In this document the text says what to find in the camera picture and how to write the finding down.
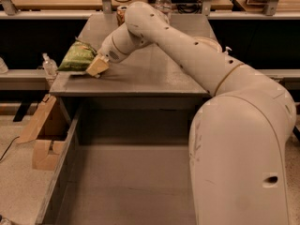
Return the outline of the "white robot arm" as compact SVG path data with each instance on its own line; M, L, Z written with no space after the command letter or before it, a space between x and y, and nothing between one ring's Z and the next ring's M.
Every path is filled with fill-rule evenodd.
M209 95L189 132L197 225L290 225L285 145L296 123L290 93L260 71L170 26L144 2L102 42L96 62L119 63L154 43Z

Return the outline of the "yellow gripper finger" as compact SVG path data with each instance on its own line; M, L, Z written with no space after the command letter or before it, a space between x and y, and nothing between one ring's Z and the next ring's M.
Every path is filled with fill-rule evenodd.
M100 74L109 68L108 59L104 56L96 56L86 69L86 73L98 78Z

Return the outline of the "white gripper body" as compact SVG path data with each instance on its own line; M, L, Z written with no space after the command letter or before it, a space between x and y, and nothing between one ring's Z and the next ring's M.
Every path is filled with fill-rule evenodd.
M113 43L113 35L108 35L104 39L97 53L114 63L120 63L128 58L128 55L120 52Z

